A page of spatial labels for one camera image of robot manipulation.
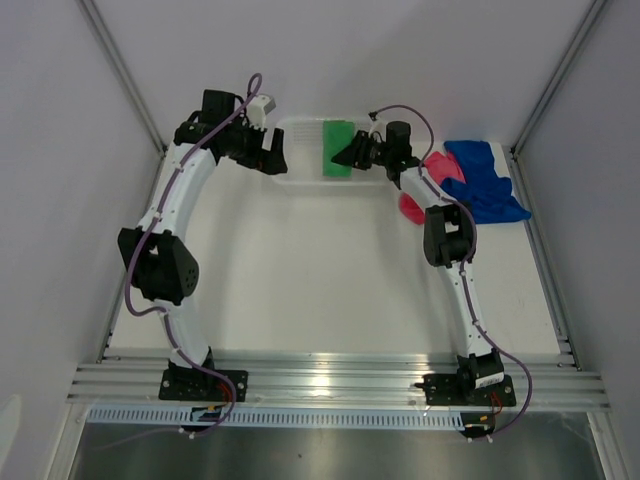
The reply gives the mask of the green microfiber towel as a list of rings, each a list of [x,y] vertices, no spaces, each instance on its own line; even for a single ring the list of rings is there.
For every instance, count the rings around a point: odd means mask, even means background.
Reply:
[[[322,173],[328,178],[348,178],[351,168],[333,162],[333,157],[348,147],[354,137],[355,124],[346,120],[325,120],[322,125]]]

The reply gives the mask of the pink microfiber towel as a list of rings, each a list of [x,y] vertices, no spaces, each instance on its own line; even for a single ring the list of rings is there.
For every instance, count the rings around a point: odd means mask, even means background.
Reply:
[[[455,156],[448,152],[446,154],[434,152],[424,161],[431,178],[441,186],[443,182],[450,178],[465,183],[466,179]],[[399,197],[400,212],[413,224],[423,225],[425,214],[423,209],[407,193],[402,193]]]

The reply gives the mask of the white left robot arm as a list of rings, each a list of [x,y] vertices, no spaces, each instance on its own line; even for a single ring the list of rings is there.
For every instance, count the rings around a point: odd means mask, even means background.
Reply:
[[[166,176],[147,212],[134,228],[118,234],[118,247],[127,270],[127,292],[138,290],[150,307],[138,310],[132,299],[126,308],[135,317],[160,316],[171,353],[172,367],[186,368],[182,388],[197,400],[216,390],[217,376],[207,369],[210,346],[201,330],[193,294],[200,267],[186,245],[186,233],[198,197],[223,158],[239,166],[275,176],[288,171],[284,132],[268,135],[267,115],[275,100],[267,94],[245,98],[217,90],[203,94],[202,107],[175,130],[166,160]]]

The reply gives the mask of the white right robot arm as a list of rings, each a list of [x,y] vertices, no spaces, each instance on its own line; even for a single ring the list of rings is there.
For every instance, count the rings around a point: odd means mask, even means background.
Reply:
[[[393,121],[385,129],[383,135],[375,130],[357,131],[331,161],[358,170],[384,168],[388,180],[423,209],[424,256],[439,273],[451,302],[459,368],[469,370],[458,376],[456,389],[464,401],[479,403],[492,392],[490,376],[504,367],[498,347],[486,333],[474,289],[477,228],[470,208],[447,197],[425,162],[413,155],[409,124]]]

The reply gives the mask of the white plastic basket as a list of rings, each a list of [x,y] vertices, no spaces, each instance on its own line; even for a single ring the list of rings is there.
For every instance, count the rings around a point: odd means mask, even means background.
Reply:
[[[348,177],[330,177],[323,173],[323,127],[325,122],[340,121],[331,117],[290,116],[277,127],[284,131],[285,174],[273,176],[273,182],[295,194],[354,194],[385,189],[389,186],[385,172],[374,168],[353,170]]]

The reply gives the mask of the blue microfiber towel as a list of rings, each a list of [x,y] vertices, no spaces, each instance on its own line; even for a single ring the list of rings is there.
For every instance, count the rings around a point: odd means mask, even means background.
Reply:
[[[485,141],[445,141],[444,149],[456,160],[464,180],[445,178],[440,188],[450,197],[471,205],[477,224],[516,223],[531,219],[531,212],[513,195],[509,177],[495,170],[491,145]]]

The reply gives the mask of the aluminium frame post right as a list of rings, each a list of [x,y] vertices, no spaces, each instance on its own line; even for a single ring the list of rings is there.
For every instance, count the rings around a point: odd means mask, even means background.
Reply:
[[[529,113],[523,126],[519,130],[513,145],[510,147],[511,156],[517,160],[523,152],[528,140],[534,134],[536,128],[543,120],[551,104],[555,100],[562,86],[566,83],[572,69],[578,62],[594,35],[598,25],[603,20],[606,11],[611,6],[609,0],[593,0],[587,5],[569,42],[562,50],[562,54],[554,67],[551,76],[547,80],[540,96],[536,100],[533,109]]]

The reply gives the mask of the aluminium frame post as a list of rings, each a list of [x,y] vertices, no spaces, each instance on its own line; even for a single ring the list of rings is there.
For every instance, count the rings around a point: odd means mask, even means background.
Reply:
[[[167,145],[98,3],[94,0],[77,0],[76,5],[148,140],[154,150],[163,155]]]
[[[547,80],[540,96],[536,100],[533,109],[529,113],[523,126],[519,130],[513,145],[510,147],[511,156],[517,160],[523,152],[528,140],[534,134],[536,128],[543,120],[551,104],[555,100],[562,86],[566,83],[572,69],[578,62],[594,35],[598,25],[603,20],[606,11],[611,6],[609,0],[593,0],[587,5],[569,42],[562,50],[562,54],[554,67],[551,76]]]

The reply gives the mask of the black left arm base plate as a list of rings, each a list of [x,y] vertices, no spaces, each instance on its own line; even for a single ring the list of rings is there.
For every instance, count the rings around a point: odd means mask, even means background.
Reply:
[[[232,390],[227,382],[217,377],[169,361],[163,371],[158,398],[164,401],[230,403]]]

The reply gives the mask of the aluminium frame post left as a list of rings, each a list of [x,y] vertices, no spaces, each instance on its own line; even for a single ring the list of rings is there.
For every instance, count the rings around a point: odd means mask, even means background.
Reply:
[[[148,140],[154,150],[163,155],[167,145],[98,3],[94,0],[77,0],[76,5]]]

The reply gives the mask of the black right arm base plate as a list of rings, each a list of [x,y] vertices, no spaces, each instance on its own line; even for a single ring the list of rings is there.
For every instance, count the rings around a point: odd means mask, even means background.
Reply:
[[[430,406],[515,407],[517,404],[512,378],[504,372],[499,352],[468,357],[458,356],[458,368],[453,374],[431,373],[414,387],[422,390]]]

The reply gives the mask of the aluminium front rail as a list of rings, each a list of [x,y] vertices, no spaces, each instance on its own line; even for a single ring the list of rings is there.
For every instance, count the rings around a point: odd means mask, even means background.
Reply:
[[[416,388],[431,373],[452,373],[457,363],[443,354],[337,354],[216,351],[220,370],[249,374],[245,403],[252,406],[324,409],[421,408]],[[153,404],[167,366],[163,349],[107,349],[96,363],[77,366],[67,393],[70,403]],[[606,412],[611,402],[598,373],[579,369],[569,355],[535,356],[525,373],[506,361],[516,398],[533,412]]]

